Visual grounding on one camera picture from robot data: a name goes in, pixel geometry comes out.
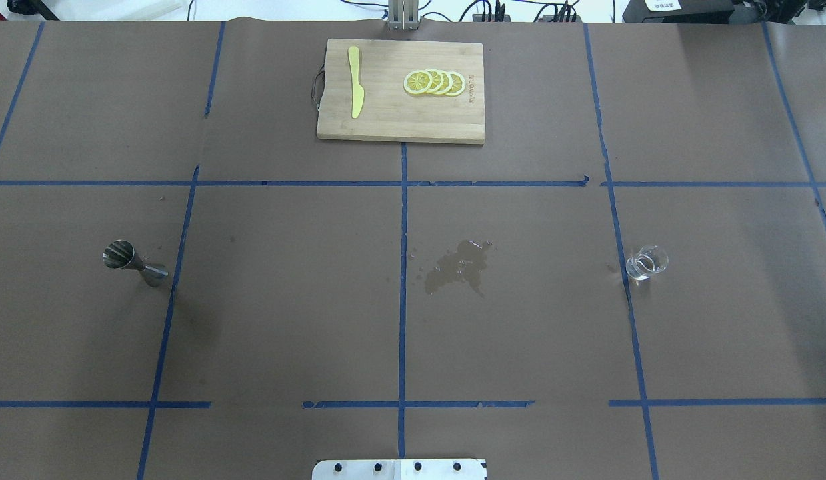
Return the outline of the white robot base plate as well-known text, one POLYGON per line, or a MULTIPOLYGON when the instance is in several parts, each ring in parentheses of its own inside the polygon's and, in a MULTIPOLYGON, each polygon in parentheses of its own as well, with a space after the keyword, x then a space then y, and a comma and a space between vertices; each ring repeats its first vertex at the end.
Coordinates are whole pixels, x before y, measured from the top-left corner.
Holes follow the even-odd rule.
POLYGON ((312 479, 487 479, 486 461, 472 458, 337 459, 316 463, 312 479))

